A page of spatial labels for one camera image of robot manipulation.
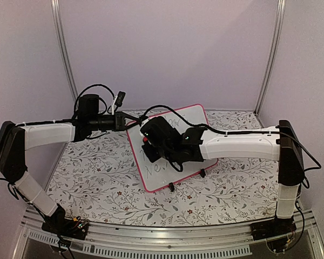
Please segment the pink framed whiteboard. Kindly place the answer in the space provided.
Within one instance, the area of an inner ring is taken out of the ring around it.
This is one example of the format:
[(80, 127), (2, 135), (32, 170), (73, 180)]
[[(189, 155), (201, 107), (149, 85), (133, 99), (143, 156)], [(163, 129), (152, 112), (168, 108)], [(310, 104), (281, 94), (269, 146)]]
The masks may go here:
[(127, 130), (133, 157), (144, 189), (153, 193), (194, 175), (205, 176), (217, 159), (200, 154), (201, 131), (190, 124), (208, 123), (201, 104), (151, 115), (141, 125)]

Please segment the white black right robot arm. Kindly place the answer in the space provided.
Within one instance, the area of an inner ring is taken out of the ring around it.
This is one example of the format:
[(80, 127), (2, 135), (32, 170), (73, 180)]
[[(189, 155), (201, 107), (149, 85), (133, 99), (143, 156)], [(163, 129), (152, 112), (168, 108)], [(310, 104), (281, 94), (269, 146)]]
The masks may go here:
[(272, 235), (280, 235), (289, 227), (297, 197), (304, 179), (301, 144), (291, 124), (281, 120), (276, 127), (253, 131), (220, 131), (207, 124), (190, 125), (184, 133), (172, 127), (163, 117), (147, 120), (140, 132), (144, 137), (143, 150), (150, 161), (165, 159), (178, 172), (187, 162), (219, 159), (226, 167), (243, 170), (264, 168), (264, 161), (278, 164), (278, 192), (275, 219), (268, 224)]

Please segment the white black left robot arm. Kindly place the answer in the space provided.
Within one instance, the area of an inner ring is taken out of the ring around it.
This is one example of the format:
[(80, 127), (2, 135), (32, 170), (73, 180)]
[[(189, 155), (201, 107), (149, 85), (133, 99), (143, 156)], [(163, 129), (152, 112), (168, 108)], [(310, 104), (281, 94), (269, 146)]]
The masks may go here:
[(111, 111), (100, 112), (103, 99), (97, 94), (80, 94), (70, 119), (22, 122), (5, 121), (0, 128), (0, 181), (12, 188), (12, 194), (23, 198), (44, 217), (57, 234), (65, 234), (70, 226), (65, 219), (65, 209), (50, 198), (43, 187), (29, 173), (26, 153), (31, 149), (52, 144), (81, 142), (93, 132), (126, 131), (127, 120), (140, 125), (143, 117), (134, 117), (118, 110), (124, 92), (112, 96)]

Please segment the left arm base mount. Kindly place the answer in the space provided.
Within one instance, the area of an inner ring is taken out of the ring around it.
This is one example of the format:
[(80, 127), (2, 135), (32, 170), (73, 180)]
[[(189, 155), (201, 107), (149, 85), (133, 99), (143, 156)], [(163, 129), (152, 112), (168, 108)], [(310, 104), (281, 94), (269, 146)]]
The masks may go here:
[(67, 219), (61, 217), (46, 217), (42, 230), (78, 240), (85, 240), (89, 229), (89, 221), (85, 219)]

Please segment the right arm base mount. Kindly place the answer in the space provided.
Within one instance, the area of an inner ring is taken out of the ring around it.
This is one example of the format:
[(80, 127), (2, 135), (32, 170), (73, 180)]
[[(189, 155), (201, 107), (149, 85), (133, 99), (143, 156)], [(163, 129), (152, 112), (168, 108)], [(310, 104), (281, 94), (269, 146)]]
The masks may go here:
[(249, 227), (255, 241), (296, 231), (294, 216), (288, 219), (280, 219), (275, 216), (267, 221), (252, 223)]

